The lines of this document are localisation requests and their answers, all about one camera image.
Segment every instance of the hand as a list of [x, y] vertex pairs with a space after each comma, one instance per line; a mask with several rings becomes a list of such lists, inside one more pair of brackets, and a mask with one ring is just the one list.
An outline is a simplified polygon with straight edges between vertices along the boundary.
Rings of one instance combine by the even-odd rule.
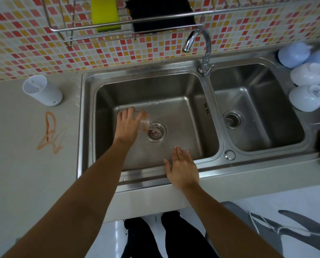
[[133, 117], [134, 112], [135, 108], [132, 107], [120, 111], [117, 114], [117, 126], [114, 143], [116, 141], [121, 141], [129, 147], [131, 147], [135, 143], [135, 140], [137, 138], [137, 131], [145, 112], [141, 111], [136, 119], [134, 119]]
[[190, 153], [186, 153], [180, 147], [174, 147], [172, 151], [172, 168], [168, 160], [164, 159], [167, 178], [180, 190], [184, 190], [195, 184], [199, 184], [200, 176], [196, 164]]

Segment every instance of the person's left arm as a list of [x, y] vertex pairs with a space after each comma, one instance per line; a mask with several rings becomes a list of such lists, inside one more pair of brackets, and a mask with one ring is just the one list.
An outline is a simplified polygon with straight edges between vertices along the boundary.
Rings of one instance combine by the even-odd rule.
[[112, 146], [59, 198], [4, 256], [85, 257], [116, 191], [125, 157], [136, 140], [143, 113], [117, 115]]

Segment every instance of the chrome faucet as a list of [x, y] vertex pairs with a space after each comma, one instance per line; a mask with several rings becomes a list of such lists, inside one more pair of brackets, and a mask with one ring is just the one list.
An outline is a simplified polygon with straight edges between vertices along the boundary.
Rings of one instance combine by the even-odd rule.
[[200, 33], [204, 36], [205, 44], [206, 44], [206, 51], [205, 51], [205, 55], [202, 59], [201, 65], [198, 67], [197, 70], [200, 73], [207, 74], [211, 69], [211, 66], [209, 65], [210, 53], [211, 53], [211, 39], [210, 39], [209, 32], [203, 26], [197, 30], [194, 30], [189, 35], [188, 39], [186, 40], [186, 42], [184, 44], [183, 52], [190, 52], [190, 49], [191, 49], [193, 42], [195, 41], [196, 37]]

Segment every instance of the sponge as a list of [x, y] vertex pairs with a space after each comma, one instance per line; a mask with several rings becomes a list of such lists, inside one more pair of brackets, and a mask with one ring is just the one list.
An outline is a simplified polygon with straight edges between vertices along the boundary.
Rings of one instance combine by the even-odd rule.
[[[114, 23], [119, 21], [116, 0], [91, 0], [92, 23]], [[98, 32], [118, 30], [120, 25], [105, 26], [98, 28]]]

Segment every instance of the sink drain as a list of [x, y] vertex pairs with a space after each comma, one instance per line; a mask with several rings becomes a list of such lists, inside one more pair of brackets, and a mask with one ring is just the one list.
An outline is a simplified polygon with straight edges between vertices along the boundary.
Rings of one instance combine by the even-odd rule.
[[223, 114], [227, 128], [230, 129], [239, 129], [244, 125], [244, 117], [239, 112], [236, 111], [226, 111]]
[[166, 130], [165, 125], [162, 124], [161, 122], [157, 122], [157, 121], [152, 122], [152, 124], [154, 126], [157, 126], [159, 129], [161, 129], [162, 135], [160, 133], [158, 133], [157, 131], [155, 131], [155, 130], [150, 130], [149, 129], [147, 131], [148, 140], [151, 141], [151, 142], [160, 142], [160, 141], [162, 141], [166, 137], [166, 134], [167, 134], [167, 130]]

